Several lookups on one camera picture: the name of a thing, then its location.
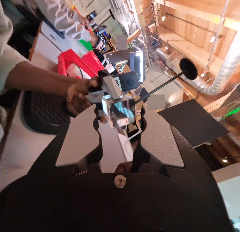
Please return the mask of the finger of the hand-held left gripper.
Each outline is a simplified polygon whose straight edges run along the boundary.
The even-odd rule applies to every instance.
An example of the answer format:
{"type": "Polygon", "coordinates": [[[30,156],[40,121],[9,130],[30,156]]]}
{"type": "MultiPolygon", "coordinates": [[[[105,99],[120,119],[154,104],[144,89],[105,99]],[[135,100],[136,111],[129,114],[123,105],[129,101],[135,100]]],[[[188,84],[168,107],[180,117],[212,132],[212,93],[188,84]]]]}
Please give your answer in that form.
{"type": "Polygon", "coordinates": [[[122,94],[114,78],[109,75],[103,78],[103,90],[114,100],[119,99],[122,94]]]}

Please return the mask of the black disc on rod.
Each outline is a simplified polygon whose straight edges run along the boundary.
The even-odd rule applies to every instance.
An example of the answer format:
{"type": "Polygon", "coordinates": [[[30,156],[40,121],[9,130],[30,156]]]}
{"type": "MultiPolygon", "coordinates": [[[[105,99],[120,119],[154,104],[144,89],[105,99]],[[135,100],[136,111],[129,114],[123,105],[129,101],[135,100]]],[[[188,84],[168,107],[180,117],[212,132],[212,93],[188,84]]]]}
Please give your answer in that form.
{"type": "Polygon", "coordinates": [[[179,66],[180,66],[180,69],[181,69],[181,72],[179,74],[172,77],[171,79],[169,79],[165,83],[161,84],[160,86],[158,86],[157,88],[155,88],[151,92],[147,93],[145,96],[138,99],[135,103],[138,104],[139,102],[141,102],[145,99],[148,99],[148,97],[150,95],[152,95],[156,91],[160,90],[164,86],[168,85],[169,83],[173,82],[174,80],[176,80],[177,78],[179,78],[182,75],[184,75],[189,80],[195,80],[197,78],[197,76],[198,76],[197,68],[191,60],[189,60],[187,58],[183,58],[183,59],[180,60],[179,66]]]}

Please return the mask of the LED light panel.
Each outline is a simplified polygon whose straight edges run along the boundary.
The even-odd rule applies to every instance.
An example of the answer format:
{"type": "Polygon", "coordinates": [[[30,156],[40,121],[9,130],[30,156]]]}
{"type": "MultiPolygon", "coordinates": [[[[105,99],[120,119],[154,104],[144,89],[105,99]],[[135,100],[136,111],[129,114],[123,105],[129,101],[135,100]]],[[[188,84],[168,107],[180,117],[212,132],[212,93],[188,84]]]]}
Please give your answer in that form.
{"type": "Polygon", "coordinates": [[[132,51],[129,53],[130,70],[138,74],[138,82],[145,81],[145,55],[143,51],[132,51]]]}

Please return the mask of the black flat board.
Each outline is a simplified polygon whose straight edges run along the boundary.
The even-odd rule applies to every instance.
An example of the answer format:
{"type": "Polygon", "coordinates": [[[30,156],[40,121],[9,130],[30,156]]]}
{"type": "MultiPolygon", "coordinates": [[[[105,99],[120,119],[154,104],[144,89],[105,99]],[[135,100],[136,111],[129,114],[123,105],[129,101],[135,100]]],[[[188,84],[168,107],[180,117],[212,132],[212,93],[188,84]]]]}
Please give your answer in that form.
{"type": "Polygon", "coordinates": [[[161,110],[158,114],[175,127],[193,148],[229,133],[195,99],[161,110]]]}

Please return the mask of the silver ventilation duct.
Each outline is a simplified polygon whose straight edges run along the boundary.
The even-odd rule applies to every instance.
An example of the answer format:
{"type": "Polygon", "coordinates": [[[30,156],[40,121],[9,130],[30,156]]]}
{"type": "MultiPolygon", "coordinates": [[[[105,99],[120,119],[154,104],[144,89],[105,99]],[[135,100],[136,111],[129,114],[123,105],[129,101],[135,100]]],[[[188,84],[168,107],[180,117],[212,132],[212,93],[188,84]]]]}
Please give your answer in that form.
{"type": "Polygon", "coordinates": [[[211,85],[206,84],[200,77],[195,80],[183,78],[185,82],[193,86],[199,92],[207,95],[217,95],[221,93],[226,87],[229,79],[235,73],[240,61],[240,30],[237,31],[235,38],[226,54],[223,64],[215,76],[211,85]]]}
{"type": "Polygon", "coordinates": [[[182,54],[179,53],[178,51],[174,51],[169,54],[162,48],[157,48],[153,53],[155,61],[160,62],[164,67],[167,67],[172,71],[174,71],[174,63],[179,61],[181,55],[182,54]]]}

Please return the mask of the green bin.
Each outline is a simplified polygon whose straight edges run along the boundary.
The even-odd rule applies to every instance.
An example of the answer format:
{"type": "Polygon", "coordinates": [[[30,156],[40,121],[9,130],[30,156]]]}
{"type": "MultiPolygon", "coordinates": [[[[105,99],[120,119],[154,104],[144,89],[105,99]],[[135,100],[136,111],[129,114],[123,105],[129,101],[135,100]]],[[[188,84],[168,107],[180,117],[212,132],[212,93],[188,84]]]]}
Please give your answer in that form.
{"type": "Polygon", "coordinates": [[[93,47],[92,47],[92,44],[90,43],[90,41],[88,41],[88,42],[86,42],[86,41],[84,41],[84,40],[79,40],[79,42],[81,43],[81,44],[83,44],[83,46],[88,50],[88,51],[91,51],[91,50],[93,50],[93,47]]]}

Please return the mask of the clear acrylic cube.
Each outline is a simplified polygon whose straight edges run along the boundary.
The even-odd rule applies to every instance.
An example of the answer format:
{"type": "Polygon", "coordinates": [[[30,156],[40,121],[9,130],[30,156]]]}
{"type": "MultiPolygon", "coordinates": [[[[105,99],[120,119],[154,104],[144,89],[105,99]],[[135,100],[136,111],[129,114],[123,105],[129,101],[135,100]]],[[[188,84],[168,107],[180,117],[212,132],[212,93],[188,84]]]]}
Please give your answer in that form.
{"type": "Polygon", "coordinates": [[[110,95],[102,97],[102,108],[111,128],[126,127],[136,120],[135,100],[128,94],[122,94],[114,100],[110,95]]]}

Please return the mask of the person's left hand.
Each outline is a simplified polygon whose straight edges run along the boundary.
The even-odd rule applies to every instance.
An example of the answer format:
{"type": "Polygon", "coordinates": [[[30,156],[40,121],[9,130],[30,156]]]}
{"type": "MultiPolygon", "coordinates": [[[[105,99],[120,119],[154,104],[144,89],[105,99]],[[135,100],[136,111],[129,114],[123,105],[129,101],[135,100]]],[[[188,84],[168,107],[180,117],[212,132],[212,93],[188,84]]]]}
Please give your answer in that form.
{"type": "Polygon", "coordinates": [[[91,106],[86,95],[89,89],[97,88],[101,84],[101,78],[95,76],[91,79],[78,79],[67,77],[67,108],[70,113],[77,116],[91,106]]]}

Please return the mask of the black quilted bag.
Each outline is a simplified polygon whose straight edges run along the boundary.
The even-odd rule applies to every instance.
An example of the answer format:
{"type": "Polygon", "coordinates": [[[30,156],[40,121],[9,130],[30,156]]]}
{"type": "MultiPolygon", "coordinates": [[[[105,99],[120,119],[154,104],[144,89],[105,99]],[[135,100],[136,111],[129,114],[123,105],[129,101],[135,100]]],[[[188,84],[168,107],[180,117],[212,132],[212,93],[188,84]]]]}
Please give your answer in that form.
{"type": "Polygon", "coordinates": [[[32,132],[56,135],[70,124],[64,96],[24,91],[21,107],[23,125],[32,132]]]}

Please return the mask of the red plastic bin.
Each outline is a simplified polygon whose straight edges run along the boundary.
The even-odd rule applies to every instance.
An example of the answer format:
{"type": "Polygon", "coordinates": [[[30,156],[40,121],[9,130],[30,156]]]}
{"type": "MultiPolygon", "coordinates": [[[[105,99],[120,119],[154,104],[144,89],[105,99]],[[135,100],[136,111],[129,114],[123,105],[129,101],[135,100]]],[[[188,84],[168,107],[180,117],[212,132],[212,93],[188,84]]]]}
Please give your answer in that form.
{"type": "Polygon", "coordinates": [[[105,69],[93,50],[84,54],[82,59],[95,73],[105,69]]]}
{"type": "Polygon", "coordinates": [[[75,64],[80,68],[81,72],[85,72],[90,78],[97,76],[98,74],[93,71],[93,69],[80,58],[72,49],[62,52],[57,57],[58,60],[58,74],[67,76],[67,68],[71,64],[75,64]]]}

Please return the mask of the person's left forearm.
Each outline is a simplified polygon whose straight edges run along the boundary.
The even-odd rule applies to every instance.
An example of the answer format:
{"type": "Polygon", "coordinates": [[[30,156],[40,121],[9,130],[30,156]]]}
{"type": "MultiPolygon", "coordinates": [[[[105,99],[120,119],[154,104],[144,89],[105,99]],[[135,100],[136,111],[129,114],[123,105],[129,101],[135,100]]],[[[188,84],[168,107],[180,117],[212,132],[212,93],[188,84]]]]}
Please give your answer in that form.
{"type": "Polygon", "coordinates": [[[27,62],[17,64],[9,73],[4,88],[36,91],[46,94],[61,95],[88,94],[83,89],[83,79],[75,79],[47,71],[27,62]]]}

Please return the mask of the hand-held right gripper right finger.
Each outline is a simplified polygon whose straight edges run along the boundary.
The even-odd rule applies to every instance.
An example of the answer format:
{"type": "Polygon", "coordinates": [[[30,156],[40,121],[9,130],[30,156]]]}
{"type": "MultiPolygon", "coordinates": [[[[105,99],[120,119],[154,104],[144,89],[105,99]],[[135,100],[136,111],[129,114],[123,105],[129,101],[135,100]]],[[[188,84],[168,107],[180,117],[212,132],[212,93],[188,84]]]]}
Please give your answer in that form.
{"type": "Polygon", "coordinates": [[[164,166],[184,168],[184,162],[169,123],[158,113],[141,109],[141,133],[133,156],[133,170],[149,164],[152,170],[164,166]]]}

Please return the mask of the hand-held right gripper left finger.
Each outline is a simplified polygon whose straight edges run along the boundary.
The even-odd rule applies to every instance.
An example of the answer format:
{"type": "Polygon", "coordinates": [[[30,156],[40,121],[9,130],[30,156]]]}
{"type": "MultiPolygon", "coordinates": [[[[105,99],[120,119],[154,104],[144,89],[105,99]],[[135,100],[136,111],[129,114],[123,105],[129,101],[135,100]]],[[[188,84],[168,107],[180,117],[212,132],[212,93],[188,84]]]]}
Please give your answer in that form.
{"type": "Polygon", "coordinates": [[[103,148],[98,129],[98,108],[93,104],[70,123],[55,166],[88,167],[99,163],[103,148]]]}

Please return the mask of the person's white shirt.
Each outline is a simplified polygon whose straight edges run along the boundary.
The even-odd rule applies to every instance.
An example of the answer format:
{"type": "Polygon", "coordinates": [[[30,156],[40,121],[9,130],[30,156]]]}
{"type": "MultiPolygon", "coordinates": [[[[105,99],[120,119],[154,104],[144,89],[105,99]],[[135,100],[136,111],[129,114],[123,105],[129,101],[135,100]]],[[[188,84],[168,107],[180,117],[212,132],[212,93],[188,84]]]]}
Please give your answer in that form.
{"type": "Polygon", "coordinates": [[[21,62],[28,62],[18,51],[8,45],[13,25],[0,3],[0,91],[2,92],[10,71],[21,62]]]}

